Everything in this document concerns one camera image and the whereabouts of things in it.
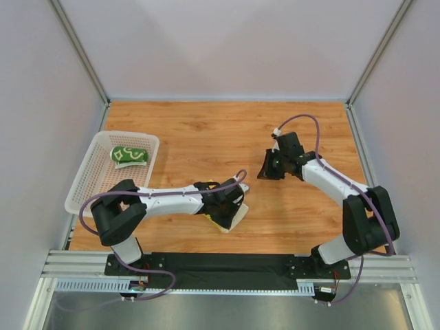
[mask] metal floor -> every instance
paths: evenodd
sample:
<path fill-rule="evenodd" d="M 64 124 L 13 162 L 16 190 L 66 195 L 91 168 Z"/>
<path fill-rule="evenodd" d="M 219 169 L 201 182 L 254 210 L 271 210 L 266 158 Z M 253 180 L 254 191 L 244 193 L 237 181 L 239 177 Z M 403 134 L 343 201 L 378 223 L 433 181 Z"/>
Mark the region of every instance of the metal floor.
<path fill-rule="evenodd" d="M 341 284 L 339 297 L 348 291 Z M 68 293 L 57 296 L 70 309 L 93 307 L 117 294 Z M 144 302 L 116 302 L 81 313 L 52 304 L 44 329 L 166 330 L 405 330 L 412 329 L 399 285 L 359 285 L 335 307 L 315 305 L 308 297 L 169 294 Z"/>

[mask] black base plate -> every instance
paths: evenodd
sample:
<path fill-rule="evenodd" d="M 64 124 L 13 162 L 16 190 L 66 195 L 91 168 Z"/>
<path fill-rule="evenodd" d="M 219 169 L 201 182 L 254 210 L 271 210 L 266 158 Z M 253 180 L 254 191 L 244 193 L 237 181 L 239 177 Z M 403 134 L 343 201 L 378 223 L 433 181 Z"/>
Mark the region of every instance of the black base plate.
<path fill-rule="evenodd" d="M 174 273 L 176 289 L 295 290 L 297 278 L 335 278 L 333 270 L 320 277 L 310 271 L 304 275 L 301 267 L 307 261 L 309 257 L 291 254 L 152 253 L 144 255 L 143 265 L 148 263 L 151 270 Z M 141 261 L 131 265 L 146 268 Z M 344 265 L 339 265 L 337 271 L 341 279 L 350 278 L 350 271 Z M 113 254 L 107 259 L 104 273 L 145 276 L 121 266 Z M 169 283 L 169 276 L 153 274 L 149 276 L 148 287 L 160 289 Z"/>
<path fill-rule="evenodd" d="M 325 280 L 334 280 L 335 271 L 341 280 L 349 280 L 351 278 L 349 263 L 340 261 L 327 269 L 321 269 L 319 272 L 310 268 L 309 257 L 296 256 L 289 260 L 290 276 L 294 278 L 319 278 Z"/>

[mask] white plastic basket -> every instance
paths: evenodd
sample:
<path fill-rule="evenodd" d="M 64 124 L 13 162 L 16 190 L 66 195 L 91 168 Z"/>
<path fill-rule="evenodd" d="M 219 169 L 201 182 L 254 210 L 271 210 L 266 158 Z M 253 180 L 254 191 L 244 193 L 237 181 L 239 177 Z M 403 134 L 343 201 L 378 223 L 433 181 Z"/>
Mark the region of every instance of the white plastic basket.
<path fill-rule="evenodd" d="M 147 165 L 115 169 L 115 162 L 110 158 L 110 151 L 115 146 L 146 149 Z M 154 135 L 123 131 L 97 133 L 67 195 L 64 203 L 66 211 L 79 215 L 80 207 L 89 197 L 110 190 L 123 179 L 133 179 L 136 186 L 146 187 L 153 172 L 158 149 L 159 139 Z M 89 207 L 84 211 L 85 217 L 91 217 Z"/>

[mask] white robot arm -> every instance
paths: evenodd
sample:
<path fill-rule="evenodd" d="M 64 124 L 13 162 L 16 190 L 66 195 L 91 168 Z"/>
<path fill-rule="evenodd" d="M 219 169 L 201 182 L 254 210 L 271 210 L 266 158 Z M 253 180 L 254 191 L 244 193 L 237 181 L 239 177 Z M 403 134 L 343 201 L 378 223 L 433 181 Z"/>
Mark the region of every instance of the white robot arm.
<path fill-rule="evenodd" d="M 139 222 L 157 215 L 205 214 L 228 232 L 246 215 L 243 203 L 249 187 L 238 177 L 219 184 L 197 182 L 183 188 L 136 187 L 133 180 L 121 181 L 110 191 L 137 192 L 141 196 L 109 195 L 91 205 L 101 244 L 111 246 L 127 264 L 139 260 L 142 250 L 132 235 Z"/>
<path fill-rule="evenodd" d="M 369 210 L 369 206 L 360 192 L 370 198 L 379 210 L 391 239 L 399 238 L 399 227 L 384 188 L 369 188 L 338 172 L 320 156 L 318 161 L 314 151 L 304 152 L 295 132 L 273 134 L 272 137 L 276 140 L 275 145 L 266 150 L 258 178 L 280 180 L 285 178 L 285 173 L 289 173 L 319 188 L 343 209 L 343 233 L 311 251 L 317 267 L 325 268 L 386 244 L 386 235 L 376 217 L 367 216 L 366 209 Z"/>

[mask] green patterned towel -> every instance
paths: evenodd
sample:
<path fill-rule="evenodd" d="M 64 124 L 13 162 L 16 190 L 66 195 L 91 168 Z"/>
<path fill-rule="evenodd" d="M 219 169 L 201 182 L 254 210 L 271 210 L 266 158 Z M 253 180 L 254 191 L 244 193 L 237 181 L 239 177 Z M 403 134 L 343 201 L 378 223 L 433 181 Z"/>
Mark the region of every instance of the green patterned towel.
<path fill-rule="evenodd" d="M 132 165 L 146 166 L 149 154 L 145 149 L 115 146 L 110 151 L 110 157 L 116 162 L 115 168 L 123 168 Z"/>

